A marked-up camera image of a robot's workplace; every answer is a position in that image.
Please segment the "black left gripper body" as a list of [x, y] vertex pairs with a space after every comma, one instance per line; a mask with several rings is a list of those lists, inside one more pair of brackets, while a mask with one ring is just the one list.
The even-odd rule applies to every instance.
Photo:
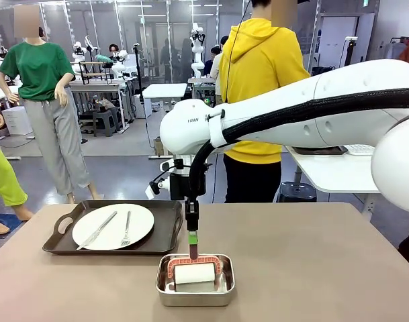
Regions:
[[169, 193], [173, 201], [182, 201], [190, 196], [189, 177], [172, 173], [169, 175]]

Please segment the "blue floor mat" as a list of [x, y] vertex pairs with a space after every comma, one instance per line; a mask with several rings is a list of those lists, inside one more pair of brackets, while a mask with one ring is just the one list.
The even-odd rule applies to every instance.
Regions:
[[15, 214], [0, 213], [0, 223], [9, 229], [8, 232], [0, 234], [0, 239], [4, 239], [19, 226], [24, 224], [25, 221], [19, 220]]

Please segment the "dark brown serving tray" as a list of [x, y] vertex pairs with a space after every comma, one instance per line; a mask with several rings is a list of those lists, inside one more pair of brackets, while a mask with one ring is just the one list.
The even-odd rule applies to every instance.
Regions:
[[[118, 250], [78, 250], [73, 240], [73, 228], [84, 216], [104, 206], [140, 205], [154, 215], [153, 228], [141, 240]], [[45, 252], [60, 256], [162, 256], [174, 250], [181, 230], [183, 217], [177, 201], [100, 200], [82, 201], [69, 213], [58, 218], [52, 235], [42, 246]]]

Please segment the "white round plate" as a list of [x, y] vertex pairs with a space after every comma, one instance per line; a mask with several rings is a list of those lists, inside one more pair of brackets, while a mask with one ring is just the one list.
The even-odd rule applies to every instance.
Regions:
[[93, 251], [111, 251], [122, 249], [126, 216], [131, 211], [130, 245], [146, 237], [154, 226], [154, 215], [147, 208], [135, 204], [107, 205], [82, 216], [73, 226], [73, 241], [77, 247], [82, 244], [114, 211], [117, 215], [105, 226], [96, 240], [83, 249]]

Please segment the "silver fork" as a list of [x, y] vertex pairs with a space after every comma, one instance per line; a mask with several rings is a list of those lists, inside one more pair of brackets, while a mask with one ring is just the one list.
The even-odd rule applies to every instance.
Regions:
[[124, 237], [121, 241], [121, 247], [126, 247], [130, 244], [130, 237], [129, 237], [129, 230], [130, 230], [130, 218], [131, 218], [131, 211], [128, 211], [126, 216], [126, 226], [124, 231]]

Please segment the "rectangular metal tin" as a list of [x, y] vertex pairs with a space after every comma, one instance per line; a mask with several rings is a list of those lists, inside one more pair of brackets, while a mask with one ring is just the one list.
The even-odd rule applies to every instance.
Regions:
[[161, 303], [168, 307], [223, 307], [228, 305], [235, 294], [235, 279], [230, 257], [216, 255], [221, 260], [221, 273], [215, 282], [175, 285], [167, 276], [168, 261], [177, 256], [188, 254], [168, 254], [163, 256], [156, 275], [156, 289]]

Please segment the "silver table knife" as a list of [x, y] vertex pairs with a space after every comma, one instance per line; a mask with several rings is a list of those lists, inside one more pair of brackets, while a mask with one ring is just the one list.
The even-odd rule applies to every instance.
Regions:
[[92, 244], [105, 226], [117, 215], [117, 213], [117, 211], [114, 211], [82, 244], [78, 246], [77, 250], [81, 250]]

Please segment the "small white table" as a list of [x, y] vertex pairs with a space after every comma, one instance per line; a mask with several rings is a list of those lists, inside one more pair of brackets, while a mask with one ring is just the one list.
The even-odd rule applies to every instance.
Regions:
[[163, 110], [160, 112], [160, 121], [162, 121], [164, 116], [173, 108], [172, 101], [179, 101], [184, 96], [186, 88], [187, 83], [151, 84], [143, 90], [142, 96], [151, 101], [168, 102], [168, 108], [162, 107]]

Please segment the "grey plastic stool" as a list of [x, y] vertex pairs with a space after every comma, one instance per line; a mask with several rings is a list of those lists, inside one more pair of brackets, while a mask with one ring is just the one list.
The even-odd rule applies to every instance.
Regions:
[[94, 111], [93, 116], [93, 135], [97, 137], [103, 134], [111, 137], [115, 133], [120, 133], [122, 129], [122, 118], [117, 107], [110, 107], [106, 111]]

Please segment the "black round stool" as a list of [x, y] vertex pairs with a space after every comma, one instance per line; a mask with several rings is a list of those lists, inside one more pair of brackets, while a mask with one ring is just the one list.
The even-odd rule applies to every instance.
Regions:
[[314, 203], [317, 201], [316, 189], [303, 182], [282, 182], [277, 195], [277, 203]]

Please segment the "black tripod stand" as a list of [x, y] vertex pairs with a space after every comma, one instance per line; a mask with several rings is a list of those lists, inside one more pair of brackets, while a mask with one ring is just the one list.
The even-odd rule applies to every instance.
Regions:
[[145, 122], [145, 128], [146, 128], [146, 136], [148, 138], [148, 144], [151, 148], [154, 148], [154, 145], [151, 142], [150, 134], [148, 131], [148, 121], [147, 121], [147, 116], [146, 116], [146, 108], [144, 104], [142, 77], [141, 77], [141, 69], [140, 69], [140, 62], [139, 62], [140, 59], [139, 59], [139, 53], [138, 53], [139, 45], [140, 45], [139, 43], [135, 43], [132, 48], [134, 51], [135, 59], [136, 59], [136, 73], [137, 73], [137, 79], [138, 79], [139, 100], [140, 100], [140, 104], [142, 106], [143, 113], [144, 113], [144, 122]]

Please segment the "person in white top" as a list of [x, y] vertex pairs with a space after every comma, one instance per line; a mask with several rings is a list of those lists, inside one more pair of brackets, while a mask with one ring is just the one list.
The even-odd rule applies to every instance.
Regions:
[[210, 77], [215, 80], [215, 102], [216, 105], [222, 104], [222, 96], [220, 89], [220, 71], [219, 64], [222, 57], [222, 50], [220, 47], [213, 47], [211, 53], [215, 54], [212, 62], [212, 67], [210, 70]]

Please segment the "white workbench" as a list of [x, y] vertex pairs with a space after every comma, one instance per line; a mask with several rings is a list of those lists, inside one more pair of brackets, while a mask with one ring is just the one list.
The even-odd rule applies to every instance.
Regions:
[[120, 114], [122, 120], [121, 130], [119, 134], [124, 133], [129, 125], [125, 121], [124, 115], [124, 102], [122, 90], [126, 88], [126, 82], [124, 80], [110, 79], [110, 80], [98, 80], [90, 79], [89, 82], [83, 80], [74, 80], [70, 83], [71, 91], [73, 93], [116, 93], [118, 95], [118, 100], [120, 103]]

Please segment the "dark flat tray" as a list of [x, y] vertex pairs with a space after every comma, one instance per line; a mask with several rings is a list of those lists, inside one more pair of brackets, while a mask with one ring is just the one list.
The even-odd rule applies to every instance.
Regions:
[[344, 146], [333, 146], [326, 148], [292, 148], [297, 154], [300, 155], [309, 155], [309, 156], [330, 156], [330, 155], [343, 155], [348, 150]]

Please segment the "person in yellow hoodie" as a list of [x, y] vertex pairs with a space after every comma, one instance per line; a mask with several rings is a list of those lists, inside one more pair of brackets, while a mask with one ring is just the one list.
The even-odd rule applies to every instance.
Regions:
[[[220, 59], [222, 102], [235, 103], [309, 77], [289, 29], [298, 0], [251, 0], [252, 14], [232, 27]], [[281, 183], [282, 147], [241, 141], [225, 152], [226, 203], [271, 203]]]

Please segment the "white desk with keyboard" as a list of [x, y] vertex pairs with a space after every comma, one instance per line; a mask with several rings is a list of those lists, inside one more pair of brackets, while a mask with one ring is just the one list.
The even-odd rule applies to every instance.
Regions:
[[371, 175], [371, 156], [301, 155], [285, 147], [297, 164], [294, 181], [307, 177], [315, 189], [324, 193], [363, 195], [362, 215], [370, 220], [379, 191]]

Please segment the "white storage box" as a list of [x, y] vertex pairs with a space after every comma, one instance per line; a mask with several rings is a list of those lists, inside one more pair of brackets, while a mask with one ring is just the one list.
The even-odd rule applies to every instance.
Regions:
[[32, 127], [24, 106], [2, 110], [10, 136], [26, 136], [32, 133]]

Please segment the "mannequin in lime trousers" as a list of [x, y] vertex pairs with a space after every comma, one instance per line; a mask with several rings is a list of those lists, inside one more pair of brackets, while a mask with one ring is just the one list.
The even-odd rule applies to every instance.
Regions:
[[[0, 114], [0, 128], [4, 118]], [[0, 196], [7, 207], [11, 207], [20, 221], [28, 221], [34, 215], [27, 207], [28, 196], [21, 188], [15, 172], [0, 149]]]

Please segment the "white keyboard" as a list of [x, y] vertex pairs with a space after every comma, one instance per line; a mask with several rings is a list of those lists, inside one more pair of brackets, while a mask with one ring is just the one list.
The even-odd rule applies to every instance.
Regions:
[[372, 156], [374, 147], [362, 144], [345, 145], [347, 152], [354, 156]]

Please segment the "mannequin in green shirt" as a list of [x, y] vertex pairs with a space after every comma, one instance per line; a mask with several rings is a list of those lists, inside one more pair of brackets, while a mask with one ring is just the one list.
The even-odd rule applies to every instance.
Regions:
[[67, 93], [74, 80], [64, 50], [40, 35], [37, 5], [13, 9], [14, 34], [23, 41], [10, 49], [0, 66], [0, 87], [10, 103], [24, 102], [35, 140], [58, 194], [74, 203], [74, 189], [88, 188], [100, 199], [81, 149], [74, 101]]

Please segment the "black stand with white top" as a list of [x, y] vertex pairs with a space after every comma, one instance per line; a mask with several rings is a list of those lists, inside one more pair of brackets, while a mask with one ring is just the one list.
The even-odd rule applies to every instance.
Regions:
[[348, 66], [351, 64], [351, 59], [353, 56], [353, 50], [356, 46], [358, 37], [357, 36], [347, 36], [345, 38], [345, 41], [348, 42], [348, 46], [347, 46], [347, 54], [346, 54], [346, 58], [345, 58], [345, 64], [344, 66]]

